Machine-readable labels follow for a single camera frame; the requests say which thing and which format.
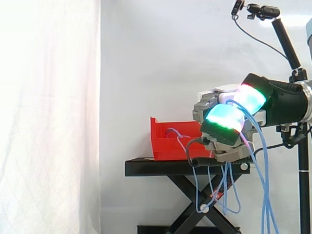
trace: black cable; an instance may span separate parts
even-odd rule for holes
[[[281,147],[281,146],[285,146],[285,144],[284,143],[281,143],[281,144],[277,144],[277,145],[271,145],[271,146],[268,146],[267,147],[267,149],[269,150],[269,149],[274,149],[274,148],[278,148],[278,147]],[[254,156],[256,155],[256,154],[258,154],[260,151],[262,151],[263,150],[263,148],[261,147],[261,148],[259,148],[259,149],[257,149],[253,154],[254,154]]]
[[[187,143],[187,145],[186,145],[187,161],[188,161],[189,165],[192,167],[196,167],[196,165],[193,164],[191,156],[190,156],[190,146],[194,143],[199,143],[200,141],[201,141],[201,138],[193,139],[193,140],[190,140],[189,143]]]
[[[271,46],[271,45],[265,43],[264,41],[261,41],[261,40],[255,38],[255,37],[252,36],[251,34],[247,33],[241,26],[239,26],[239,24],[237,23],[238,15],[232,16],[232,19],[233,19],[233,21],[235,22],[236,26],[237,26],[243,33],[245,33],[246,35],[248,35],[248,36],[251,37],[252,39],[254,39],[254,40],[260,42],[261,44],[264,44],[264,45],[270,47],[271,49],[273,49],[274,51],[276,51],[277,53],[279,53],[281,56],[283,56],[286,60],[288,60],[288,58],[286,57],[286,55],[284,55],[282,52],[280,52],[279,50],[275,49],[273,46]]]

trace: red plastic bin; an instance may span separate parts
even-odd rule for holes
[[[186,147],[192,139],[201,136],[200,125],[196,121],[188,122],[158,122],[151,117],[151,142],[154,160],[187,160],[186,154],[177,140],[175,132],[169,132],[168,128],[178,130],[182,135],[190,138],[180,138],[181,143]],[[190,156],[194,157],[213,157],[210,151],[205,150],[201,144],[192,144],[190,147]]]

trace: scissor lift stand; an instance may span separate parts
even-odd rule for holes
[[[207,175],[207,167],[195,169],[197,175]],[[215,175],[212,179],[214,191],[222,180],[221,168],[211,167],[210,173]],[[250,166],[242,170],[240,165],[233,165],[233,178],[237,181],[241,175],[249,174]],[[193,171],[186,160],[182,161],[154,161],[153,158],[136,158],[125,162],[125,176],[167,176],[191,201],[189,206],[180,214],[170,227],[138,225],[137,234],[241,234],[239,227],[234,227],[223,214],[214,206],[209,206],[207,213],[197,213],[195,208],[196,187],[186,176],[192,176]],[[232,186],[228,176],[228,188]],[[219,199],[224,189],[219,191]],[[198,207],[208,204],[212,199],[210,185],[207,184],[202,191],[198,191]],[[215,227],[196,227],[196,224],[207,217]]]

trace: blue cable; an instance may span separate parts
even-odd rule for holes
[[[239,201],[239,197],[238,197],[238,192],[237,192],[237,189],[236,189],[236,185],[235,185],[235,181],[234,181],[234,178],[233,178],[233,171],[232,171],[232,164],[229,163],[229,169],[230,169],[230,178],[231,178],[231,183],[232,183],[232,186],[233,186],[233,189],[234,189],[234,193],[235,193],[235,198],[237,200],[237,203],[238,203],[238,211],[233,211],[231,210],[230,208],[226,208],[229,212],[233,213],[233,214],[238,214],[240,211],[241,211],[241,204],[240,204],[240,201]],[[210,168],[208,167],[208,179],[209,181],[211,181],[211,175],[210,175]],[[213,191],[213,186],[211,183],[209,183],[210,185],[210,189],[211,191]],[[223,207],[223,204],[218,200],[218,199],[215,199],[215,201],[221,206]]]
[[[169,132],[175,132],[177,134],[177,140],[180,144],[180,146],[182,147],[182,149],[184,150],[184,152],[186,152],[186,149],[184,147],[184,145],[182,144],[182,142],[180,141],[180,138],[184,138],[184,137],[189,137],[189,136],[184,136],[182,135],[178,130],[174,129],[174,128],[168,128],[166,133],[169,133]],[[233,189],[234,189],[234,193],[235,193],[235,198],[237,200],[237,203],[238,203],[238,211],[233,211],[231,209],[229,209],[227,207],[227,170],[230,169],[230,177],[231,177],[231,182],[232,182],[232,185],[233,185]],[[192,170],[193,170],[193,174],[194,174],[194,178],[195,178],[195,185],[196,185],[196,211],[198,213],[202,213],[202,211],[200,211],[198,209],[198,180],[197,180],[197,175],[196,175],[196,171],[195,171],[195,168],[192,167]],[[212,188],[212,185],[211,185],[211,176],[210,176],[210,171],[209,171],[209,167],[208,167],[208,178],[209,178],[209,184],[210,184],[210,188],[211,188],[211,192],[213,194],[213,197],[211,199],[211,201],[204,207],[203,210],[205,210],[207,207],[209,207],[211,204],[213,204],[214,201],[216,201],[219,205],[222,206],[223,208],[223,213],[226,214],[227,211],[231,212],[231,213],[234,213],[234,214],[238,214],[241,210],[241,204],[240,204],[240,201],[239,201],[239,197],[238,197],[238,193],[237,193],[237,190],[236,190],[236,186],[235,186],[235,183],[234,183],[234,179],[233,179],[233,172],[232,172],[232,165],[231,163],[226,163],[226,169],[225,169],[225,172],[223,171],[223,167],[221,166],[221,170],[222,170],[222,179],[220,181],[220,184],[216,190],[216,192],[214,192],[213,188]],[[223,184],[223,187],[224,187],[224,198],[223,198],[223,202],[225,202],[225,205],[222,204],[217,198],[217,194],[219,193],[221,187],[222,187],[222,184]]]
[[[270,233],[270,216],[269,216],[269,214],[270,214],[271,218],[272,218],[272,223],[274,225],[275,233],[278,234],[279,231],[278,231],[278,227],[276,224],[276,220],[275,220],[275,217],[274,217],[274,214],[272,211],[272,206],[271,206],[271,202],[270,202],[270,198],[269,198],[269,157],[268,157],[268,149],[266,146],[265,138],[263,136],[263,133],[261,131],[259,124],[256,122],[254,117],[241,104],[239,104],[238,102],[233,101],[233,100],[228,100],[226,103],[228,103],[228,102],[232,102],[232,103],[236,104],[238,106],[238,109],[241,110],[245,114],[247,119],[253,124],[253,126],[259,132],[259,135],[260,135],[260,138],[262,141],[262,145],[263,145],[264,162],[265,162],[265,181],[264,180],[262,181],[263,177],[261,179],[261,176],[260,176],[260,174],[262,175],[262,173],[261,173],[260,169],[257,168],[257,166],[256,166],[258,173],[259,173],[259,176],[260,176],[262,186],[264,187],[264,191],[265,191],[264,192],[265,193],[264,198],[263,198],[263,206],[262,206],[261,233],[264,233],[264,216],[265,216],[264,212],[266,212],[268,233]],[[248,148],[250,148],[247,140],[246,140],[245,144]],[[256,162],[255,157],[253,157],[252,154],[251,154],[251,156],[252,156],[253,161],[255,163]]]

